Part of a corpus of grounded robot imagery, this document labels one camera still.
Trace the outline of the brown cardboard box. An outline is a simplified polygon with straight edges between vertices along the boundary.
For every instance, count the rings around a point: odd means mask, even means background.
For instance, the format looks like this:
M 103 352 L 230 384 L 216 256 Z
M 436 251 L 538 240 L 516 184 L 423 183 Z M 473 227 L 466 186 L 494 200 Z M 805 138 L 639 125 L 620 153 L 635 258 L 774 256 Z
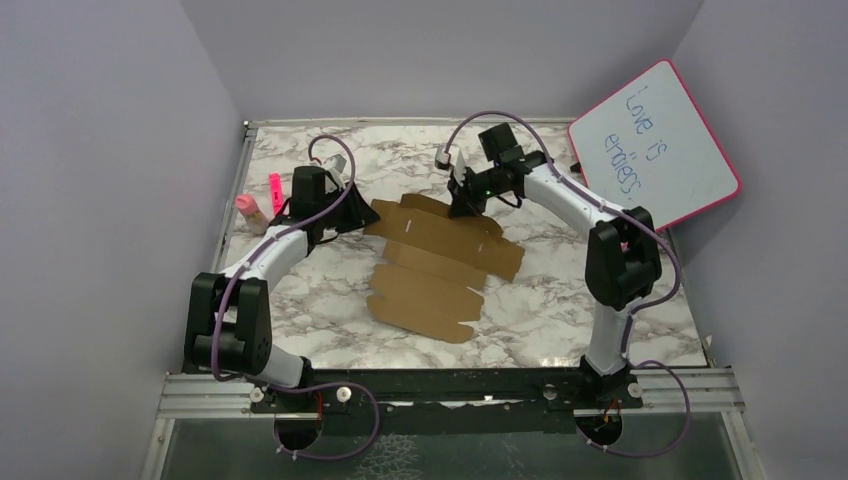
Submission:
M 399 201 L 375 199 L 378 222 L 367 235 L 385 239 L 366 299 L 383 324 L 451 344 L 468 341 L 480 319 L 489 276 L 515 279 L 525 250 L 504 238 L 487 216 L 451 219 L 447 204 L 407 193 Z

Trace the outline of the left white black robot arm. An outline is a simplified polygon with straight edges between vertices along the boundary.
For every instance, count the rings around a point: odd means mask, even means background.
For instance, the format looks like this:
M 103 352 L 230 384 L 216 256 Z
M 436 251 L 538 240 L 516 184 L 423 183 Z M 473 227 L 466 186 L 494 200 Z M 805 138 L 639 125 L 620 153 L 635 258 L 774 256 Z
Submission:
M 313 401 L 309 361 L 273 343 L 270 294 L 305 260 L 324 234 L 363 229 L 379 220 L 340 166 L 300 166 L 284 208 L 262 240 L 237 263 L 200 273 L 190 289 L 184 341 L 186 363 L 219 376 L 242 375 L 276 386 L 285 407 L 298 411 Z

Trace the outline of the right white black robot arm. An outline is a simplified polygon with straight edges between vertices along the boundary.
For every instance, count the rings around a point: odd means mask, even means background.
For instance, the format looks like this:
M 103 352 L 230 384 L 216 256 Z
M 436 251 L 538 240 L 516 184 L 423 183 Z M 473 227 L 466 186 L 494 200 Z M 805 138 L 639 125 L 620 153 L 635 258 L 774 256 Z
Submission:
M 580 360 L 579 398 L 600 407 L 612 399 L 629 372 L 627 315 L 653 290 L 662 273 L 657 235 L 650 213 L 624 210 L 565 176 L 545 146 L 525 151 L 509 124 L 478 136 L 490 168 L 476 172 L 450 144 L 437 150 L 435 164 L 450 173 L 449 215 L 480 216 L 491 199 L 511 193 L 511 207 L 537 204 L 579 233 L 587 242 L 585 284 L 595 300 L 590 344 Z

